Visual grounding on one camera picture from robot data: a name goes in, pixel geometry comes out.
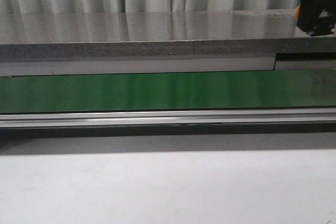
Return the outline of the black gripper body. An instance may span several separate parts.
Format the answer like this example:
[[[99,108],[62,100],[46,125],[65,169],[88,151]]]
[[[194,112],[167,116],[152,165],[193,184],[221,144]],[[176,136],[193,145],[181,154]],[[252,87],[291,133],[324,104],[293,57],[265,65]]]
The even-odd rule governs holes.
[[[332,35],[335,31],[335,0],[299,0],[297,27],[313,36]]]

